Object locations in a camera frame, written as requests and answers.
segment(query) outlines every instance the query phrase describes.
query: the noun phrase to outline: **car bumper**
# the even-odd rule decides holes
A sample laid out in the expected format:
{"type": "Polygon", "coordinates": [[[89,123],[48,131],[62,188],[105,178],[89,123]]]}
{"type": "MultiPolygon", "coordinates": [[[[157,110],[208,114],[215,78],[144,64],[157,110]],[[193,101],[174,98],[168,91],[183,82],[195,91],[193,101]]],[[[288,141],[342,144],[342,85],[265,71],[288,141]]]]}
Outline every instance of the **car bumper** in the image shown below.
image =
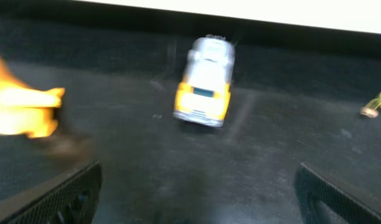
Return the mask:
{"type": "Polygon", "coordinates": [[[206,126],[219,128],[223,125],[223,120],[210,119],[210,118],[201,118],[200,116],[194,116],[192,113],[185,113],[182,111],[175,111],[173,113],[174,117],[184,121],[189,121],[193,123],[199,123],[206,126]]]}

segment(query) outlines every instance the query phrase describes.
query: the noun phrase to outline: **glossy black surface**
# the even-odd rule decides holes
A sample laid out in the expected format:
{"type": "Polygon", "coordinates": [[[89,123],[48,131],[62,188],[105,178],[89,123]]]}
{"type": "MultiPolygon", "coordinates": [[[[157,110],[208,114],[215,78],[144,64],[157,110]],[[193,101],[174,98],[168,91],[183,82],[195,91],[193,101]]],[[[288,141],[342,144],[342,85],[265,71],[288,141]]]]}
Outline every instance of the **glossy black surface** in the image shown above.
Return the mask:
{"type": "MultiPolygon", "coordinates": [[[[301,223],[303,161],[381,200],[381,115],[359,116],[381,91],[381,35],[66,2],[0,16],[0,54],[67,89],[63,116],[103,164],[95,223],[301,223]],[[172,117],[209,33],[237,43],[221,129],[172,117]]],[[[58,173],[32,148],[0,137],[0,199],[58,173]]]]}

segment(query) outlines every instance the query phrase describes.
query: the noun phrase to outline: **toy car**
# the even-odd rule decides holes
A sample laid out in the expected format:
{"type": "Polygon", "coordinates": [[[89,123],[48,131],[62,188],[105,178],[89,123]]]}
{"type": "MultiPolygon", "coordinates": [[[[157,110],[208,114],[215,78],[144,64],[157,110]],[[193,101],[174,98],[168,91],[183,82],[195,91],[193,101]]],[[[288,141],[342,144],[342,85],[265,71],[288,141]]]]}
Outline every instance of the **toy car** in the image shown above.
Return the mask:
{"type": "Polygon", "coordinates": [[[221,127],[230,99],[234,47],[225,39],[208,35],[194,42],[180,82],[174,117],[211,127],[221,127]]]}

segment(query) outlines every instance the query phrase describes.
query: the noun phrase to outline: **blurry orange plastic object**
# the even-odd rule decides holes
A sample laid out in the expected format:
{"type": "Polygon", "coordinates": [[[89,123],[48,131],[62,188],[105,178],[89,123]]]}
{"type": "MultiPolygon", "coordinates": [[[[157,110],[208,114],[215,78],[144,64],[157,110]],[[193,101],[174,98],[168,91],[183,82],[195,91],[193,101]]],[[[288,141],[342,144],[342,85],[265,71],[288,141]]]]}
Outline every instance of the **blurry orange plastic object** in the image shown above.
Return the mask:
{"type": "Polygon", "coordinates": [[[64,93],[64,88],[39,91],[27,86],[11,74],[0,58],[0,134],[50,136],[58,126],[53,110],[60,107],[64,93]]]}

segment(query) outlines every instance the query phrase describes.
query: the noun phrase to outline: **orange object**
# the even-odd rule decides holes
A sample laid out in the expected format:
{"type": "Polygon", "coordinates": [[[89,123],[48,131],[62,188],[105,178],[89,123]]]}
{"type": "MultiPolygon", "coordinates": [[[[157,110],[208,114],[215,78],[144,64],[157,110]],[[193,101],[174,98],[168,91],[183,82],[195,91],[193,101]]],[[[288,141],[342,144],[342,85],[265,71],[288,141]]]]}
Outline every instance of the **orange object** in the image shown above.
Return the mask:
{"type": "Polygon", "coordinates": [[[50,136],[57,128],[54,108],[61,105],[64,88],[35,90],[18,80],[0,58],[0,134],[50,136]]]}

